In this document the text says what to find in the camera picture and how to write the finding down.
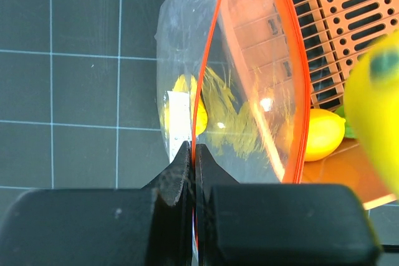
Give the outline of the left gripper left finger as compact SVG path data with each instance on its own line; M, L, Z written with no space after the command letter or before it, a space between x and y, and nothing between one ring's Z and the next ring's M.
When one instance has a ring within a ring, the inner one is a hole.
M190 265L191 146L140 189L33 189L1 224L2 265Z

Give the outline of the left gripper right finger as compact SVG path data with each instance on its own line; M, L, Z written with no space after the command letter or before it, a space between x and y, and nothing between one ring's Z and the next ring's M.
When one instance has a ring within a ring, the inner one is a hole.
M203 144L195 181L200 265L375 265L381 255L347 186L239 183Z

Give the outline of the yellow lemon toy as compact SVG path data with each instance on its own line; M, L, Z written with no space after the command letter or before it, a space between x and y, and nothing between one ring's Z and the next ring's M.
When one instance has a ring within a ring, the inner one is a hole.
M318 161L333 153L341 144L344 134L344 118L321 108L311 109L305 162Z

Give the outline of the single clear zip bag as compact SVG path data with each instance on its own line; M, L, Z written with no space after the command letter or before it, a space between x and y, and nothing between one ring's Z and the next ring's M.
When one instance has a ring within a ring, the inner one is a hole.
M242 183L282 183L272 176L256 122L245 101L226 37L219 24L219 0L165 0L160 8L156 39L158 114L169 100L169 134L163 142L169 159L188 141L206 145L216 162ZM176 79L197 80L194 117L190 93L172 92ZM196 136L199 96L208 114L204 133Z

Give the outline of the yellow mango toy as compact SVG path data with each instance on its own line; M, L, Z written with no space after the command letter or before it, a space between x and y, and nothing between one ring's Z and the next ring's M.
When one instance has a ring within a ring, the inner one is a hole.
M353 67L344 112L378 177L398 197L398 31L376 40Z

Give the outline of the orange plastic basket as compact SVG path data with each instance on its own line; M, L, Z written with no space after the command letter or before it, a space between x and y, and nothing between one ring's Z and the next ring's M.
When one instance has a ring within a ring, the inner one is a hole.
M398 29L398 0L219 0L218 9L272 176L344 184L366 209L392 202L355 140L344 139L316 162L307 162L304 151L310 109L342 106L354 65Z

